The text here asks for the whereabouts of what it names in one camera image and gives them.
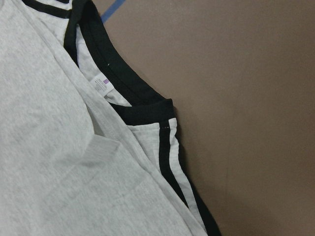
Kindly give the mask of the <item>grey cartoon print t-shirt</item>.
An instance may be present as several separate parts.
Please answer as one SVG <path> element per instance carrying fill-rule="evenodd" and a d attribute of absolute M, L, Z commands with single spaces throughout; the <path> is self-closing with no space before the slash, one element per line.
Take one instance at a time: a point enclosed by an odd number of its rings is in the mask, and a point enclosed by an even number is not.
<path fill-rule="evenodd" d="M 50 31 L 0 3 L 0 233 L 204 236 Z"/>

